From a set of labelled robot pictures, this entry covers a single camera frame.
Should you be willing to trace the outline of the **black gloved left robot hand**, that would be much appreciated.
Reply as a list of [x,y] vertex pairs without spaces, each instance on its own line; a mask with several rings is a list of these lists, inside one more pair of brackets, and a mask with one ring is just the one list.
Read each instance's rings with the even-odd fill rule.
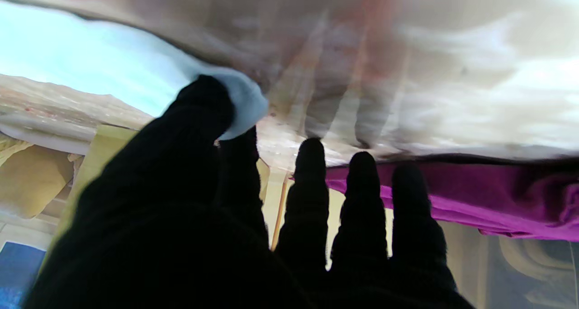
[[231,140],[225,86],[199,76],[81,193],[25,309],[470,309],[417,167],[392,175],[388,256],[374,157],[349,163],[326,270],[324,146],[302,142],[271,250],[259,198],[256,130]]

